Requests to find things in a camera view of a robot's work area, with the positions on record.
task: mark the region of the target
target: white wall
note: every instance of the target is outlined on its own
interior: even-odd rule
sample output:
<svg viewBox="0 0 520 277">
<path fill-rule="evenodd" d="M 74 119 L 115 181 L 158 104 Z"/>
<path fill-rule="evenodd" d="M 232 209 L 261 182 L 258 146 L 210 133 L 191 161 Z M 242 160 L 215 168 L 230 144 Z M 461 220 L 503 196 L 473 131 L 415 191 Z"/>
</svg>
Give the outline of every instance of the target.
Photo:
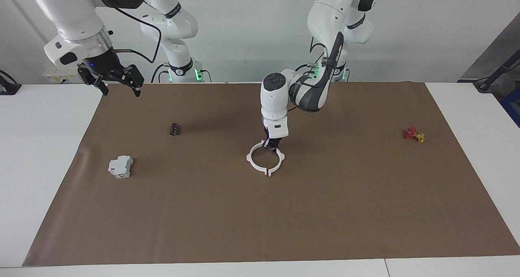
<svg viewBox="0 0 520 277">
<path fill-rule="evenodd" d="M 17 1 L 42 36 L 50 40 L 56 35 L 32 0 Z M 308 53 L 311 36 L 306 25 L 313 1 L 180 0 L 200 25 L 199 34 L 187 40 L 192 56 L 215 81 L 258 81 L 273 71 L 313 62 L 319 51 Z M 0 0 L 0 66 L 26 83 L 41 82 L 38 71 L 24 74 L 13 66 L 31 63 L 41 70 L 35 61 L 48 63 L 41 42 L 28 41 L 30 25 L 4 26 L 5 14 L 13 9 L 4 2 Z M 138 23 L 113 9 L 97 11 L 115 32 L 115 47 L 153 53 L 154 41 L 141 34 Z M 376 27 L 374 37 L 368 44 L 351 46 L 351 80 L 455 82 L 519 11 L 518 0 L 379 0 L 368 14 Z M 142 6 L 132 14 L 149 12 Z M 24 46 L 6 49 L 4 43 L 16 40 Z M 123 64 L 137 64 L 148 79 L 155 68 L 131 54 L 121 57 Z M 159 61 L 165 60 L 161 53 Z"/>
</svg>

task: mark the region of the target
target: cable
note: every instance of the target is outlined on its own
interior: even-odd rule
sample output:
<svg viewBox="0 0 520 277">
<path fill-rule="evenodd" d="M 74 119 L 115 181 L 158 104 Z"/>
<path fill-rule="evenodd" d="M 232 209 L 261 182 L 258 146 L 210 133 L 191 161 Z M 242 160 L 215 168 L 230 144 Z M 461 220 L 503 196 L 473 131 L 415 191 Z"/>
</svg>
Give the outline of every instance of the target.
<svg viewBox="0 0 520 277">
<path fill-rule="evenodd" d="M 154 82 L 154 79 L 156 78 L 157 72 L 159 71 L 159 69 L 161 67 L 167 67 L 167 66 L 165 64 L 161 64 L 161 65 L 157 66 L 156 70 L 154 71 L 154 74 L 152 75 L 152 79 L 151 79 L 150 83 Z"/>
<path fill-rule="evenodd" d="M 9 78 L 9 79 L 11 79 L 11 80 L 12 80 L 12 81 L 13 81 L 13 82 L 14 82 L 15 84 L 17 84 L 17 83 L 16 83 L 16 80 L 15 80 L 15 79 L 13 79 L 13 77 L 11 77 L 11 75 L 9 75 L 9 74 L 5 73 L 5 72 L 4 72 L 4 71 L 2 71 L 2 70 L 0 70 L 0 73 L 4 74 L 4 76 L 5 76 L 5 77 L 8 77 L 8 78 Z"/>
<path fill-rule="evenodd" d="M 158 77 L 159 83 L 161 83 L 161 74 L 163 74 L 163 73 L 166 73 L 169 75 L 169 71 L 162 71 L 161 73 L 159 73 L 159 77 Z"/>
<path fill-rule="evenodd" d="M 343 51 L 343 44 L 342 44 L 342 45 L 340 46 L 340 48 L 338 49 L 338 55 L 341 54 L 341 51 Z M 333 67 L 332 65 L 326 64 L 326 65 L 325 65 L 325 72 L 327 72 L 327 67 L 331 67 L 331 68 L 332 68 L 332 69 L 331 69 L 331 72 L 332 72 L 332 73 L 334 73 L 334 71 L 336 70 L 336 68 Z M 329 81 L 332 80 L 332 77 L 333 77 L 333 75 L 330 76 L 330 79 L 324 80 L 323 83 L 321 83 L 321 84 L 310 85 L 310 84 L 307 84 L 307 83 L 304 83 L 304 82 L 302 82 L 301 84 L 302 84 L 302 85 L 305 85 L 305 86 L 309 86 L 310 88 L 321 88 L 321 87 L 327 85 L 327 83 L 329 83 Z"/>
<path fill-rule="evenodd" d="M 301 66 L 299 66 L 298 68 L 296 68 L 296 70 L 294 70 L 295 72 L 298 72 L 301 68 L 303 67 L 308 67 L 307 64 L 303 64 Z"/>
<path fill-rule="evenodd" d="M 310 40 L 309 53 L 312 53 L 312 44 L 314 44 L 314 37 Z"/>
<path fill-rule="evenodd" d="M 211 73 L 208 70 L 200 70 L 201 72 L 206 72 L 210 76 L 210 82 L 213 83 L 213 80 L 211 79 Z"/>
<path fill-rule="evenodd" d="M 157 40 L 157 46 L 156 46 L 156 52 L 154 53 L 154 58 L 152 59 L 149 59 L 148 57 L 146 57 L 145 55 L 143 55 L 142 53 L 139 53 L 138 51 L 134 51 L 134 50 L 130 50 L 131 53 L 134 53 L 134 54 L 137 54 L 143 58 L 145 58 L 150 64 L 153 64 L 155 61 L 156 61 L 156 58 L 157 58 L 157 54 L 159 52 L 159 47 L 161 46 L 161 40 L 162 40 L 162 32 L 161 32 L 161 29 L 159 29 L 157 26 L 155 25 L 152 25 L 152 24 L 149 24 L 148 22 L 145 22 L 143 20 L 140 20 L 138 18 L 135 18 L 134 16 L 124 12 L 122 9 L 119 9 L 118 7 L 110 4 L 108 1 L 106 0 L 102 0 L 103 3 L 105 3 L 106 5 L 109 5 L 109 7 L 112 7 L 114 8 L 116 11 L 118 11 L 119 13 L 123 14 L 124 16 L 128 17 L 128 18 L 131 18 L 139 23 L 142 23 L 144 25 L 147 25 L 147 26 L 150 26 L 151 28 L 157 30 L 157 32 L 159 33 L 159 39 Z"/>
<path fill-rule="evenodd" d="M 351 70 L 350 69 L 346 69 L 345 71 L 349 71 L 349 75 L 347 76 L 347 82 L 349 82 L 349 78 L 351 77 Z"/>
<path fill-rule="evenodd" d="M 509 72 L 509 71 L 514 70 L 514 69 L 515 69 L 516 67 L 518 67 L 519 65 L 520 65 L 520 63 L 516 64 L 514 67 L 511 67 L 511 68 L 507 69 L 507 70 L 504 72 L 504 74 L 507 73 L 507 72 Z M 488 77 L 482 77 L 482 78 L 480 78 L 480 79 L 475 80 L 474 82 L 479 82 L 479 81 L 482 81 L 482 80 L 488 79 L 488 78 L 490 78 L 490 77 L 491 77 L 491 76 L 488 76 Z"/>
<path fill-rule="evenodd" d="M 504 73 L 514 70 L 514 68 L 518 67 L 518 65 L 520 65 L 520 63 L 516 64 L 513 68 L 507 69 L 507 71 L 505 71 Z"/>
<path fill-rule="evenodd" d="M 324 49 L 324 50 L 327 49 L 327 47 L 326 47 L 323 43 L 318 42 L 318 43 L 315 43 L 314 45 L 312 45 L 312 46 L 310 47 L 310 51 L 312 52 L 312 50 L 314 49 L 314 47 L 317 46 L 317 45 L 323 46 L 323 49 Z"/>
<path fill-rule="evenodd" d="M 317 64 L 317 62 L 325 55 L 325 52 L 321 53 L 321 56 L 314 62 L 314 64 Z"/>
</svg>

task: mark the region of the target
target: white circuit breaker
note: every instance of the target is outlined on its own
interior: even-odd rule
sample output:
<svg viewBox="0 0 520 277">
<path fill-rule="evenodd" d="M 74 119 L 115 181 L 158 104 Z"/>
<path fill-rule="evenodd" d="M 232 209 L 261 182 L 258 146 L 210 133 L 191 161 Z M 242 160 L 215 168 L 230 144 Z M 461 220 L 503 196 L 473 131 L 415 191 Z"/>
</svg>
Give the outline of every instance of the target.
<svg viewBox="0 0 520 277">
<path fill-rule="evenodd" d="M 118 179 L 126 179 L 130 177 L 130 166 L 134 163 L 134 159 L 128 155 L 119 156 L 115 160 L 111 160 L 108 166 L 108 172 Z"/>
<path fill-rule="evenodd" d="M 48 68 L 42 76 L 49 84 L 83 84 L 76 68 Z"/>
</svg>

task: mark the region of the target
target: green led light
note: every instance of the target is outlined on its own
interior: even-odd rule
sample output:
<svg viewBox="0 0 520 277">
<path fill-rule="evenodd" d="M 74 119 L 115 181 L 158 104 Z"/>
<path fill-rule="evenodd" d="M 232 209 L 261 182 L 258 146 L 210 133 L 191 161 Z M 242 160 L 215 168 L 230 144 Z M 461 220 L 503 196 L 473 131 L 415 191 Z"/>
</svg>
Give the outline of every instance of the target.
<svg viewBox="0 0 520 277">
<path fill-rule="evenodd" d="M 197 75 L 197 81 L 202 80 L 202 74 L 198 69 L 195 69 L 195 74 Z"/>
</svg>

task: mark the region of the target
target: brown paper mat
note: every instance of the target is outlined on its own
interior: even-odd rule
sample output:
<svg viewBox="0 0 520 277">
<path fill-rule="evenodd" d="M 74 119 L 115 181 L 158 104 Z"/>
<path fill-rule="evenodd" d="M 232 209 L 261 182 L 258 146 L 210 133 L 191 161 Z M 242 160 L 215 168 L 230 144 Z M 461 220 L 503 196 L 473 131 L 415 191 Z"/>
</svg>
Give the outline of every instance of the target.
<svg viewBox="0 0 520 277">
<path fill-rule="evenodd" d="M 260 85 L 110 85 L 24 266 L 520 254 L 423 84 L 335 83 L 288 117 L 268 178 Z"/>
</svg>

